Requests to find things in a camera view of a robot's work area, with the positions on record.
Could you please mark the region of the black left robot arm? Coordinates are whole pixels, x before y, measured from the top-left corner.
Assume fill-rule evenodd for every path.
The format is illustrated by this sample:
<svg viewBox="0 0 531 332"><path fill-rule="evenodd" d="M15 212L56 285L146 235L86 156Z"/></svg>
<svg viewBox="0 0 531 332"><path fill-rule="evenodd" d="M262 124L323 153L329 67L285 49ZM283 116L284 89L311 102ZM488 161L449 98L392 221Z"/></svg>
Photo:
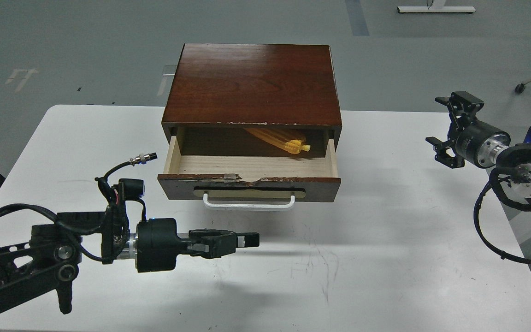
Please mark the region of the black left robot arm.
<svg viewBox="0 0 531 332"><path fill-rule="evenodd" d="M34 225L28 242L0 247L0 313L53 290L61 313L70 313L72 282L83 256L103 264L134 259L139 273L151 273L175 269L179 255L215 259L238 248L259 246L257 232L196 229L181 237L175 219L148 219L145 208L135 233L131 233L126 202L144 206L145 184L141 179L123 178L110 185L109 177L125 166L156 158L156 153L141 154L95 179L107 202L104 211L54 213L31 204L2 206L0 217L27 209L40 213L51 224Z"/></svg>

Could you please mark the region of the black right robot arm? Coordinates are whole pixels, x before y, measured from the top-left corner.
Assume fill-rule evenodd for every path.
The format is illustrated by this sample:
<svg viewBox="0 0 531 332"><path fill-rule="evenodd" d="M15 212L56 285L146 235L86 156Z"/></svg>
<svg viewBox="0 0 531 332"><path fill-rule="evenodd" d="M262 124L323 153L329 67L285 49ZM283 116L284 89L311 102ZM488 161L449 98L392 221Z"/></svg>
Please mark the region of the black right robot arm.
<svg viewBox="0 0 531 332"><path fill-rule="evenodd" d="M451 121L446 141L435 137L425 139L436 153L435 160L452 169L470 162L478 168L491 170L473 210L474 226L480 239L501 259L531 265L531 259L496 248L484 237L480 227L480 208L489 190L502 204L531 212L531 126L522 143L511 145L507 132L477 118L484 107L484 101L478 97L463 91L436 97L435 101L447 107Z"/></svg>

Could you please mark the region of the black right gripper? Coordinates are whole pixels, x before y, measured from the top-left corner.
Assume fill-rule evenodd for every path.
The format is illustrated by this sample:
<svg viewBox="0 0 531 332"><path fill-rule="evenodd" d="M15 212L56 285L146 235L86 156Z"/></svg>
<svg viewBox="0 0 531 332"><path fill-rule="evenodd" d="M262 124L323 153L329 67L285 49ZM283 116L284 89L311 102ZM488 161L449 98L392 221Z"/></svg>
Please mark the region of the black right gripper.
<svg viewBox="0 0 531 332"><path fill-rule="evenodd" d="M441 141L426 137L436 155L434 159L451 169L462 168L465 160L478 168L495 166L499 154L510 145L510 135L483 121L476 121L476 114L484 107L484 101L466 91L452 92L449 97L436 97L435 101L448 108L451 127L461 132L457 139ZM455 156L447 153L454 147Z"/></svg>

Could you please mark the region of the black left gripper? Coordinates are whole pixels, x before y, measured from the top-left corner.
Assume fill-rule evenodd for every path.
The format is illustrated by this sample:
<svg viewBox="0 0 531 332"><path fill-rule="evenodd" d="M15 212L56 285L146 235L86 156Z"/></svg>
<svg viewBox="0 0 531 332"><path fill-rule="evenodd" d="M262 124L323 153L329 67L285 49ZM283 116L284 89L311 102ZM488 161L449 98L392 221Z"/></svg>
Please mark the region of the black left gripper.
<svg viewBox="0 0 531 332"><path fill-rule="evenodd" d="M196 229L188 232L189 239L180 238L173 218L141 221L136 234L136 268L139 273L171 271L176 267L177 255L186 252L190 256L216 259L234 254L237 248L260 245L257 232Z"/></svg>

